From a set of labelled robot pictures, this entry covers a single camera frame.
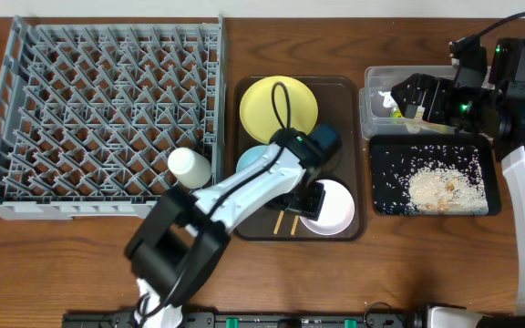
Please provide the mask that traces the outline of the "light blue bowl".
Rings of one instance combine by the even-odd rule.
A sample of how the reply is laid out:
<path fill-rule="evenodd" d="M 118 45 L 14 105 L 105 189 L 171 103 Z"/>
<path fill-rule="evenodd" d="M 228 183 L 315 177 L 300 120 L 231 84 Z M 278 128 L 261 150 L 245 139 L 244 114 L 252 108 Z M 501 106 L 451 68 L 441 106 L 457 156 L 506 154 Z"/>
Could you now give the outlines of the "light blue bowl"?
<path fill-rule="evenodd" d="M 258 145 L 244 151 L 238 159 L 235 172 L 239 172 L 251 165 L 255 160 L 264 154 L 266 149 L 266 145 Z"/>

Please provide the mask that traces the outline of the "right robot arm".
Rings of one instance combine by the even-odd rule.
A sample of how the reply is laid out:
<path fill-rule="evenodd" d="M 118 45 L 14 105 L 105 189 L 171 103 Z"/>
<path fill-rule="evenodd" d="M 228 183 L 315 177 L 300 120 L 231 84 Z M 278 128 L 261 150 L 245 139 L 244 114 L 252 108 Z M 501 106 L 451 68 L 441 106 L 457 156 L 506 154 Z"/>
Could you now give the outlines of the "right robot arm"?
<path fill-rule="evenodd" d="M 501 38 L 494 57 L 479 38 L 450 44 L 458 61 L 453 79 L 415 73 L 391 89 L 403 117 L 421 117 L 493 140 L 514 210 L 519 282 L 515 314 L 489 315 L 463 307 L 428 304 L 410 327 L 525 327 L 525 39 Z"/>

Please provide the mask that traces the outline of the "pink white bowl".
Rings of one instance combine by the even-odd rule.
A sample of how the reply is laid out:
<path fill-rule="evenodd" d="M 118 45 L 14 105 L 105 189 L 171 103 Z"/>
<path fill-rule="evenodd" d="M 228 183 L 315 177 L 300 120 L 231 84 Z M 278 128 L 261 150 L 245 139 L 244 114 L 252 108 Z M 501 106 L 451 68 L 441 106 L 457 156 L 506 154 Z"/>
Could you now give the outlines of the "pink white bowl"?
<path fill-rule="evenodd" d="M 324 187 L 323 205 L 317 220 L 301 217 L 304 226 L 319 235 L 331 236 L 344 231 L 355 215 L 355 201 L 351 192 L 340 182 L 319 179 Z"/>

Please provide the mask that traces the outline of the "white cup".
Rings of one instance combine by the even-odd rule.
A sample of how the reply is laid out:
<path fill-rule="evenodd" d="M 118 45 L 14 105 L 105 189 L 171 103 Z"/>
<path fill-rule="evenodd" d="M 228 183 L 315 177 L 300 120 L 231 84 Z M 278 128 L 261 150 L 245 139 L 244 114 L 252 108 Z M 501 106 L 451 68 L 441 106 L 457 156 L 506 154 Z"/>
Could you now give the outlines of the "white cup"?
<path fill-rule="evenodd" d="M 211 178 L 210 162 L 189 148 L 174 149 L 168 156 L 167 164 L 177 181 L 189 189 L 201 188 Z"/>

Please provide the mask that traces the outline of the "green orange snack wrapper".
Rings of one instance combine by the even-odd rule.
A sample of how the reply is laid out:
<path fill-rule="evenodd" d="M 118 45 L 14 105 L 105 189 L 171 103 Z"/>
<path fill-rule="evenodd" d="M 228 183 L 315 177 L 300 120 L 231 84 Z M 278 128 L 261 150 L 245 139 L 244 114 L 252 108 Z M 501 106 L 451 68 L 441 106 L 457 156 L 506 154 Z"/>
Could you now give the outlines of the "green orange snack wrapper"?
<path fill-rule="evenodd" d="M 403 118 L 403 115 L 398 107 L 394 107 L 390 113 L 391 118 Z"/>

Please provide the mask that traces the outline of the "leftover rice pile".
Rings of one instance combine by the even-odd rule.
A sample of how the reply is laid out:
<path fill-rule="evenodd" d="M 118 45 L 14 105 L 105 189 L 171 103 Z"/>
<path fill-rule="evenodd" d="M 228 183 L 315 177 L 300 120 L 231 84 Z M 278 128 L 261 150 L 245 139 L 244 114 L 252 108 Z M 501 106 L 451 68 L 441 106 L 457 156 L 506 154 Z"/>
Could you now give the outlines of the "leftover rice pile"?
<path fill-rule="evenodd" d="M 386 215 L 489 213 L 479 150 L 471 145 L 371 148 L 373 200 Z"/>

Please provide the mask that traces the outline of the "white napkin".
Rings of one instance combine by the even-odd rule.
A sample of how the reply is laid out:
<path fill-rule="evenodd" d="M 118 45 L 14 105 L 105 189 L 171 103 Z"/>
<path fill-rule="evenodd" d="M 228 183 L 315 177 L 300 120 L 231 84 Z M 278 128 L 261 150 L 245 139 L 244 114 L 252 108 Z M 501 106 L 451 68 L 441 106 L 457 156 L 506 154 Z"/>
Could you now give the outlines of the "white napkin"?
<path fill-rule="evenodd" d="M 396 108 L 397 104 L 391 96 L 390 91 L 379 91 L 378 95 L 382 98 L 383 108 Z"/>

